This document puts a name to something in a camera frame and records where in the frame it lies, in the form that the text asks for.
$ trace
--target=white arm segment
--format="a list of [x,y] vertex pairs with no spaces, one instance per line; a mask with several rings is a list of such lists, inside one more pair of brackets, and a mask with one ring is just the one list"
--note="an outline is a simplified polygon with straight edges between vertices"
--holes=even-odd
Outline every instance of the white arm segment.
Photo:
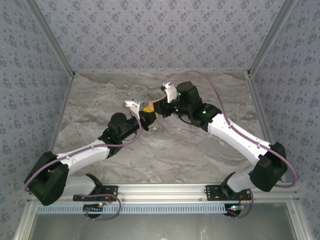
[[71,174],[73,174],[74,172],[78,171],[79,169],[92,164],[94,162],[97,161],[101,161],[104,160],[108,157],[110,149],[106,146],[104,147],[93,147],[95,145],[99,145],[99,144],[105,144],[103,141],[101,140],[95,140],[93,143],[81,147],[79,149],[70,151],[70,152],[66,152],[66,153],[60,153],[57,155],[57,158],[61,158],[64,157],[66,155],[69,155],[71,153],[77,152],[81,149],[85,149],[87,147],[90,147],[90,149],[80,152],[72,157],[68,157],[67,159],[64,159],[61,161],[62,164],[67,164],[68,168],[69,168],[69,173],[68,175],[70,176]]
[[[269,146],[269,142],[263,141],[253,136],[243,128],[234,124],[231,120],[229,121],[239,132],[246,135],[248,138],[259,142],[261,145]],[[244,155],[253,165],[253,167],[251,167],[250,169],[232,175],[227,181],[227,185],[236,193],[245,189],[254,188],[255,185],[251,182],[249,173],[254,169],[254,166],[256,166],[257,162],[260,160],[259,155],[265,155],[267,150],[251,143],[250,141],[237,134],[234,130],[232,130],[228,126],[223,114],[217,114],[212,119],[212,122],[208,124],[208,132],[226,141],[228,144],[238,150],[242,155]]]
[[89,195],[96,187],[94,181],[88,176],[68,176],[63,193],[60,198],[78,194]]
[[[229,120],[231,124],[242,134],[246,135],[248,138],[259,142],[261,145],[269,146],[269,142],[263,141],[256,136],[253,136],[249,132],[245,131],[243,128],[234,124],[231,120]],[[212,135],[216,135],[217,137],[225,140],[232,147],[237,149],[242,155],[244,155],[252,165],[256,165],[259,161],[259,155],[265,155],[267,150],[264,150],[261,147],[251,143],[246,140],[235,131],[233,131],[227,124],[226,119],[223,114],[217,114],[214,118],[212,118],[212,122],[208,124],[208,132]]]
[[166,94],[166,100],[168,103],[171,103],[172,100],[177,98],[177,90],[174,85],[170,85],[170,82],[167,82],[166,84],[163,84],[165,87],[164,91]]

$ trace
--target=robotic arm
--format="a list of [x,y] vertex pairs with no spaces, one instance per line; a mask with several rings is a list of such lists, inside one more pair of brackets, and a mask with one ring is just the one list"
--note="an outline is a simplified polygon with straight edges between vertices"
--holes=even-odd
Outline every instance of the robotic arm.
[[[108,128],[93,143],[57,155],[51,151],[44,153],[26,177],[24,182],[26,188],[28,187],[44,206],[54,203],[66,194],[93,193],[96,187],[95,179],[88,174],[85,178],[92,179],[92,184],[73,184],[70,193],[70,188],[68,188],[68,184],[72,182],[70,175],[86,165],[115,155],[124,146],[122,141],[137,132],[140,124],[144,130],[148,131],[148,127],[157,118],[156,113],[164,118],[171,114],[176,114],[179,118],[187,116],[190,124],[225,140],[250,161],[252,164],[250,169],[239,173],[233,172],[222,182],[221,189],[227,197],[254,187],[269,192],[287,171],[288,167],[281,159],[231,129],[221,110],[212,104],[204,103],[197,88],[190,81],[180,83],[177,88],[167,83],[161,87],[161,90],[166,97],[153,102],[154,111],[143,111],[140,109],[140,104],[126,101],[126,106],[136,116],[127,119],[123,113],[115,113],[108,123]],[[285,148],[280,143],[276,142],[271,145],[251,135],[233,122],[231,124],[243,135],[255,139],[284,158],[286,157]]]
[[[156,113],[164,118],[171,114],[177,114],[179,117],[187,116],[192,125],[220,137],[252,164],[250,169],[231,173],[223,181],[224,194],[231,196],[232,193],[250,188],[269,192],[287,171],[288,166],[279,157],[260,147],[260,145],[268,146],[286,158],[284,146],[278,142],[272,145],[248,133],[230,119],[227,121],[220,109],[202,101],[197,88],[190,81],[180,83],[176,89],[167,83],[162,86],[162,90],[166,93],[166,97],[153,103]],[[231,126],[246,138],[236,133]],[[255,140],[259,144],[253,144],[248,139]]]

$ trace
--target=enclosure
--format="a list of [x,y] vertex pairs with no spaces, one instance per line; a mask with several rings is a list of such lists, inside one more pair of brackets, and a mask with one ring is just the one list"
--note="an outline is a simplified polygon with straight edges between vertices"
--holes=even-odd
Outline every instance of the enclosure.
[[[320,238],[318,1],[3,0],[0,8],[1,239]],[[253,188],[250,215],[228,220],[229,202],[207,201],[204,191],[250,162],[173,114],[72,175],[116,185],[119,217],[87,221],[72,196],[48,208],[24,192],[44,152],[92,143],[114,113],[129,118],[125,101],[163,98],[162,84],[189,70],[211,79],[232,122],[285,147],[295,187]],[[188,81],[221,108],[201,75],[175,85]],[[292,180],[288,170],[280,184]]]

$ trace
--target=patterned wallpaper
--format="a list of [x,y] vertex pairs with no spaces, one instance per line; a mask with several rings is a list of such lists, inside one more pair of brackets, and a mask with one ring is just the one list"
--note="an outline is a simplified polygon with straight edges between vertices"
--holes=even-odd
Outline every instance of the patterned wallpaper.
[[246,70],[283,0],[37,0],[74,71]]
[[255,76],[273,137],[298,173],[302,205],[320,239],[320,2],[294,7]]
[[69,77],[23,0],[1,0],[0,23],[0,239],[11,240],[23,181],[48,150]]

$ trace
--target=yellow object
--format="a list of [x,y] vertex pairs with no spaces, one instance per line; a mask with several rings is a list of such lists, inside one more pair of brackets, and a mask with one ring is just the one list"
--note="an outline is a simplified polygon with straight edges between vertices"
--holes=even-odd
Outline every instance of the yellow object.
[[158,102],[158,101],[160,101],[160,100],[162,100],[162,99],[164,99],[164,97],[149,102],[149,106],[145,106],[145,107],[143,108],[143,111],[144,111],[145,113],[152,113],[152,112],[154,112],[154,111],[155,111],[155,110],[154,110],[154,103],[155,103],[155,102]]

